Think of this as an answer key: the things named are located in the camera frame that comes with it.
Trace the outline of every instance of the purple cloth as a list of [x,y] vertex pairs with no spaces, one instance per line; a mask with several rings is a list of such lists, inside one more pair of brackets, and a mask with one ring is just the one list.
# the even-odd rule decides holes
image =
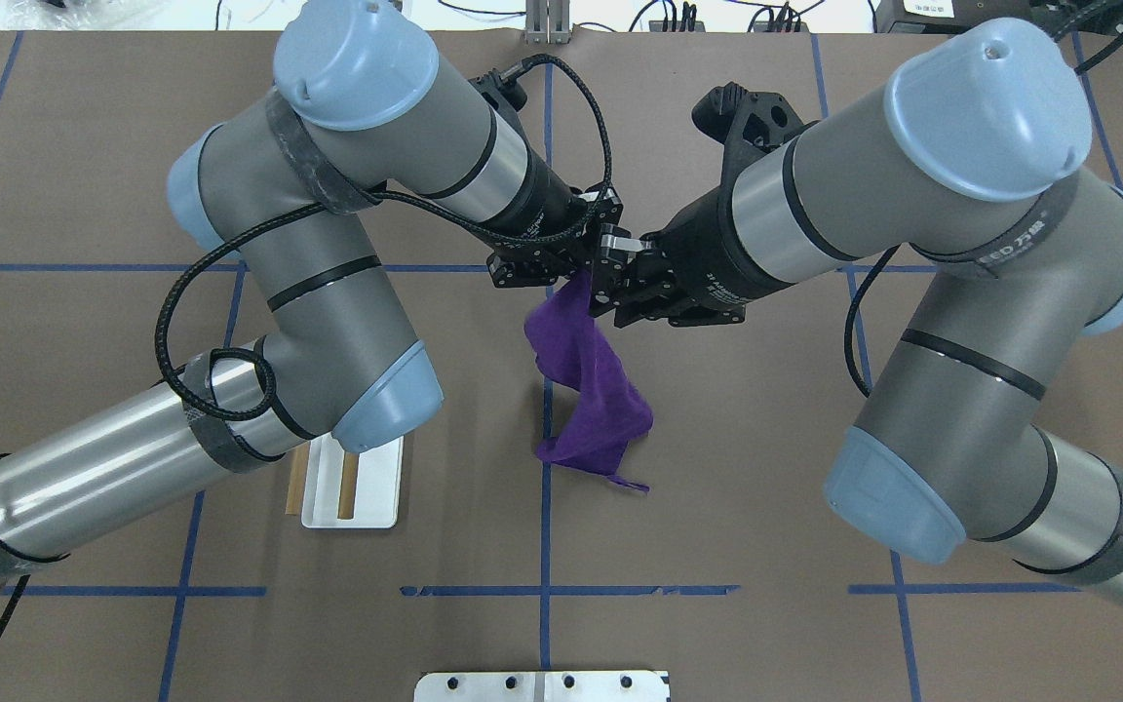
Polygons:
[[647,492],[618,474],[627,445],[652,428],[652,410],[627,380],[623,363],[587,316],[592,276],[579,271],[527,317],[527,339],[544,377],[579,391],[579,403],[562,432],[536,448],[542,462],[606,476]]

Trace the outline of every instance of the gray strap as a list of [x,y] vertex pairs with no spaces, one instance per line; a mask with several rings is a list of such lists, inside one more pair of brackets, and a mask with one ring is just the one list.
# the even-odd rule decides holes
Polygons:
[[[195,392],[208,403],[214,403],[214,390],[211,388],[211,353],[206,352],[184,365],[184,385]],[[255,450],[253,446],[232,434],[232,428],[223,419],[210,417],[197,408],[184,403],[184,418],[193,432],[197,443],[202,446],[214,463],[234,474],[248,474],[261,468],[264,463],[277,462],[281,456],[266,456]]]
[[935,263],[939,271],[944,274],[956,277],[997,279],[995,268],[1029,254],[1034,246],[1042,244],[1052,231],[1056,231],[1056,227],[1060,226],[1060,221],[1063,221],[1065,215],[1074,204],[1079,177],[1079,173],[1074,173],[1056,182],[1056,185],[1048,188],[1038,197],[1033,208],[1025,212],[1025,217],[1007,231],[970,252],[933,254],[916,245],[912,247]]
[[284,159],[309,194],[334,215],[351,215],[374,208],[381,200],[353,185],[349,179],[331,165],[307,131],[307,125],[293,111],[293,106],[275,89],[267,93],[267,126],[276,138]]

